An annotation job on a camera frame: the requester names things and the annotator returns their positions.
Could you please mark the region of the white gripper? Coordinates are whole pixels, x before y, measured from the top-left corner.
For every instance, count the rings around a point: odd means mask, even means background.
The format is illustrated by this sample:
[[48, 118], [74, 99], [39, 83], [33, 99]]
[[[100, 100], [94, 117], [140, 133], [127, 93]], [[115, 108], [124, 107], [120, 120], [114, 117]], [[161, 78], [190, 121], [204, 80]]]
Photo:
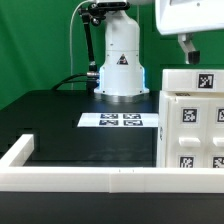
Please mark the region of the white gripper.
[[179, 34], [185, 62], [196, 65], [200, 51], [195, 49], [191, 33], [224, 29], [224, 0], [155, 0], [155, 15], [159, 32]]

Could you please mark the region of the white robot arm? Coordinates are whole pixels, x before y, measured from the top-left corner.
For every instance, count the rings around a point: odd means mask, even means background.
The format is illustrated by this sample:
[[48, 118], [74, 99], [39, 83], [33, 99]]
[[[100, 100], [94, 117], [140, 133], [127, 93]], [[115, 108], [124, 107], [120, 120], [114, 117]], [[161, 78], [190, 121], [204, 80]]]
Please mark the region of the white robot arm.
[[140, 27], [126, 11], [132, 5], [155, 5], [156, 27], [178, 36], [185, 62], [197, 64], [200, 52], [192, 43], [196, 32], [224, 28], [224, 0], [92, 0], [106, 16], [105, 62], [99, 70], [97, 97], [129, 102], [149, 93], [139, 62]]

